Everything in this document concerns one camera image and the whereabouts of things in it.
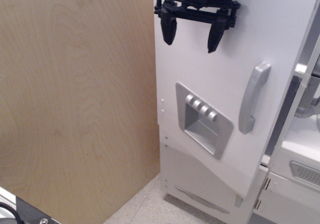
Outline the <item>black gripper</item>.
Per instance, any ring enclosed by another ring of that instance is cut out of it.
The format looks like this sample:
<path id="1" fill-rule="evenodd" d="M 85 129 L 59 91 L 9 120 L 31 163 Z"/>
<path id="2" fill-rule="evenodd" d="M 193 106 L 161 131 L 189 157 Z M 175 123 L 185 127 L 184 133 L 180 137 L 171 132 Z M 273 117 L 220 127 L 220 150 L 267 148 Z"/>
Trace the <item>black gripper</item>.
<path id="1" fill-rule="evenodd" d="M 171 45 L 177 31 L 177 18 L 211 24 L 208 53 L 216 51 L 225 29 L 236 24 L 240 3 L 233 0 L 156 0 L 154 13 L 159 16 L 163 40 Z"/>

